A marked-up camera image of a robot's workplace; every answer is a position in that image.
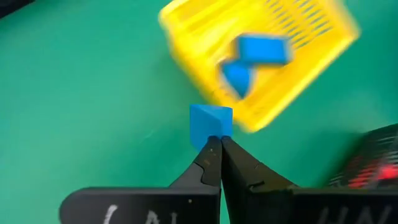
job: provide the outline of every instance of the blue block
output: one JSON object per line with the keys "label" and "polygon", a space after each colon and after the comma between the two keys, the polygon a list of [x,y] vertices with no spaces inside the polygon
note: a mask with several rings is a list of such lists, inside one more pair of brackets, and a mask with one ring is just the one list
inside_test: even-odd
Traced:
{"label": "blue block", "polygon": [[287,64],[292,51],[284,37],[241,35],[238,37],[239,59],[244,63]]}
{"label": "blue block", "polygon": [[249,92],[252,81],[252,68],[240,61],[223,62],[221,71],[226,81],[235,89],[241,98]]}
{"label": "blue block", "polygon": [[189,120],[191,144],[199,152],[210,136],[232,136],[232,108],[191,105]]}

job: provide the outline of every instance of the yellow plastic basket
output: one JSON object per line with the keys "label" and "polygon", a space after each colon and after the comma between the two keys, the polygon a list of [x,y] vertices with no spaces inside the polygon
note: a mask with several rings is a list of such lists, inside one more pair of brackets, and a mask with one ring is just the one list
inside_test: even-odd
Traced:
{"label": "yellow plastic basket", "polygon": [[[161,10],[160,23],[201,92],[232,107],[249,132],[270,123],[359,34],[340,2],[322,0],[174,0]],[[239,99],[218,65],[236,57],[233,40],[243,33],[288,36],[294,59],[257,67],[251,91]]]}

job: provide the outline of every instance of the green mat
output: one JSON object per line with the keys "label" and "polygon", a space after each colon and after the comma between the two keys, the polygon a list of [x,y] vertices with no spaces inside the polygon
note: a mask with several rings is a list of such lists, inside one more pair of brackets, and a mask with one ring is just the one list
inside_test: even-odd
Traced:
{"label": "green mat", "polygon": [[[76,189],[167,186],[191,163],[188,106],[205,101],[169,56],[166,4],[37,0],[0,20],[0,223],[58,223]],[[398,1],[347,5],[360,39],[266,129],[234,130],[302,186],[321,185],[361,133],[398,122]]]}

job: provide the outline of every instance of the blue cube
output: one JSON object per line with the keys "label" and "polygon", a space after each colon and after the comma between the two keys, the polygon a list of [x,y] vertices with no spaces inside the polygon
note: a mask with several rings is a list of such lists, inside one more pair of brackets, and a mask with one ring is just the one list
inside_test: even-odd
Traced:
{"label": "blue cube", "polygon": [[240,35],[237,41],[239,60],[244,63],[285,65],[292,59],[292,51],[285,37]]}
{"label": "blue cube", "polygon": [[193,147],[200,152],[210,136],[232,136],[232,115],[232,108],[224,106],[191,105],[189,128]]}

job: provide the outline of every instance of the blue triangular prism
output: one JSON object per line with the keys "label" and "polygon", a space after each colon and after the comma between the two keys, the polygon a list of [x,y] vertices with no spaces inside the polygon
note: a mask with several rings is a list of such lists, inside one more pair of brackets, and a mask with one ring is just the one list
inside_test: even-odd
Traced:
{"label": "blue triangular prism", "polygon": [[190,139],[201,151],[210,136],[232,136],[232,108],[210,105],[190,106]]}
{"label": "blue triangular prism", "polygon": [[227,82],[241,98],[244,98],[251,86],[251,66],[235,60],[223,63],[221,69]]}

